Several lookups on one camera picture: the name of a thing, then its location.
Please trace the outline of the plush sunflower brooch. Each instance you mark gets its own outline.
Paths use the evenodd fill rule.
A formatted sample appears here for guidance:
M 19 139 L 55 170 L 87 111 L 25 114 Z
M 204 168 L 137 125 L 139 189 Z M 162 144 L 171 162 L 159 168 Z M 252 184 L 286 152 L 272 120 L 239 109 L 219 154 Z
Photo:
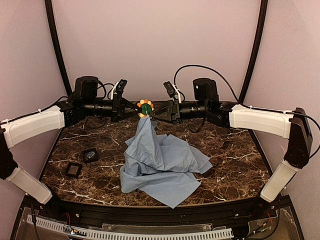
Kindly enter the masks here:
M 145 118 L 148 114 L 150 114 L 154 110 L 153 103 L 148 99 L 141 99 L 137 106 L 140 108 L 141 112 L 138 114 L 140 118 Z

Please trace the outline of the light blue shirt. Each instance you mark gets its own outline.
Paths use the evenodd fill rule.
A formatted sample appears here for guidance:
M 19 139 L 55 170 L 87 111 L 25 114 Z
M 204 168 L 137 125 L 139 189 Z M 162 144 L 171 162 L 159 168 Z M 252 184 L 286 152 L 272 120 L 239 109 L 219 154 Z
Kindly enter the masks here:
M 156 126 L 149 117 L 141 118 L 135 136 L 126 140 L 125 164 L 119 170 L 121 191 L 141 190 L 174 209 L 200 186 L 195 174 L 204 174 L 213 165 L 186 141 L 158 135 Z

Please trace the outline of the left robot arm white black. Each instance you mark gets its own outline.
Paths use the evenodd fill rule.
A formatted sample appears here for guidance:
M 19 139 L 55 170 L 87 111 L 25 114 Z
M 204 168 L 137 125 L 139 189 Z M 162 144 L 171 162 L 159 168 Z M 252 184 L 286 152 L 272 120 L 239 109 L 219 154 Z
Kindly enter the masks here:
M 76 79 L 74 92 L 67 100 L 60 99 L 51 106 L 0 123 L 0 178 L 11 182 L 33 197 L 40 204 L 47 204 L 53 194 L 38 179 L 34 178 L 13 157 L 11 148 L 43 133 L 70 127 L 88 116 L 107 117 L 119 122 L 138 115 L 141 108 L 123 98 L 127 84 L 125 79 L 117 82 L 110 99 L 98 97 L 98 87 L 103 83 L 95 76 Z

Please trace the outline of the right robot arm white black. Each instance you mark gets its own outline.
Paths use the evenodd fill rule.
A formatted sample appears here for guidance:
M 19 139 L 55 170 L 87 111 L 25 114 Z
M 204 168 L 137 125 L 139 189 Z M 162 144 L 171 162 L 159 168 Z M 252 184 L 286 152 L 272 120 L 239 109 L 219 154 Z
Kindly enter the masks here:
M 150 115 L 167 123 L 203 118 L 219 127 L 255 130 L 287 139 L 283 160 L 259 194 L 266 202 L 274 201 L 311 158 L 313 137 L 305 111 L 302 108 L 296 108 L 293 112 L 278 111 L 220 101 L 213 79 L 197 78 L 192 83 L 195 101 L 182 102 L 180 98 L 175 98 L 178 89 L 169 81 L 165 82 L 163 85 L 171 100 Z

